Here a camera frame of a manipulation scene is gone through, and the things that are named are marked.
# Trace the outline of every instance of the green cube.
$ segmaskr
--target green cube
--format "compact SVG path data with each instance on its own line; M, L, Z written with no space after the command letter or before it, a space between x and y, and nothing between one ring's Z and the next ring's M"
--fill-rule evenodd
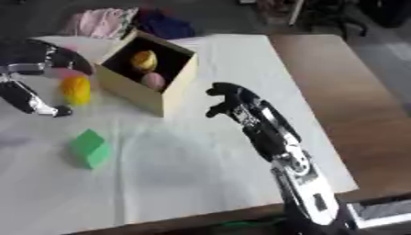
M91 169L97 167L109 156L107 142L90 129L73 140L70 147L72 152Z

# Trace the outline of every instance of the clothing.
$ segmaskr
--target clothing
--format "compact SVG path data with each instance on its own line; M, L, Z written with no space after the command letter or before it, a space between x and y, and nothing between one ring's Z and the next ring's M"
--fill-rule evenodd
M61 33L96 39L120 39L138 11L138 8L88 10L72 16Z

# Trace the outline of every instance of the white sheet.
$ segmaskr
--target white sheet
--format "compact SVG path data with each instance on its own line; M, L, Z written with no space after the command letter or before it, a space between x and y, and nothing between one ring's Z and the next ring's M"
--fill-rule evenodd
M47 37L77 45L93 60L109 41ZM61 234L281 203L270 165L228 117L207 119L211 83L241 84L270 101L301 134L336 192L356 188L310 108L264 36L179 40L200 58L198 78L171 117L158 118L94 84L93 101L74 116L29 116L0 101L0 230ZM26 77L48 101L57 79ZM67 143L94 129L110 160L78 167Z

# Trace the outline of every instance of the robotic hand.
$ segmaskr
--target robotic hand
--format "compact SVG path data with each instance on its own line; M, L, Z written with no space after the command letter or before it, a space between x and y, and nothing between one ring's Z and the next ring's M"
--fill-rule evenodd
M211 106L206 116L225 114L243 127L258 154L272 164L293 234L351 234L349 217L301 138L270 103L236 84L215 83L206 91L223 95L224 102Z
M0 97L15 108L31 114L68 116L68 106L46 105L30 87L14 80L13 73L44 74L50 68L68 68L87 75L90 63L78 53L36 39L0 39Z

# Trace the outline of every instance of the cardboard box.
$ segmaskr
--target cardboard box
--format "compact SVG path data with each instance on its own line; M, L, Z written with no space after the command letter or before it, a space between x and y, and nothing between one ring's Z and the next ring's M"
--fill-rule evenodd
M130 59L142 50L157 54L155 72L169 81L161 93L138 82L143 74L132 68ZM165 117L180 103L185 88L196 76L197 67L198 59L193 51L133 30L97 63L96 76L106 90Z

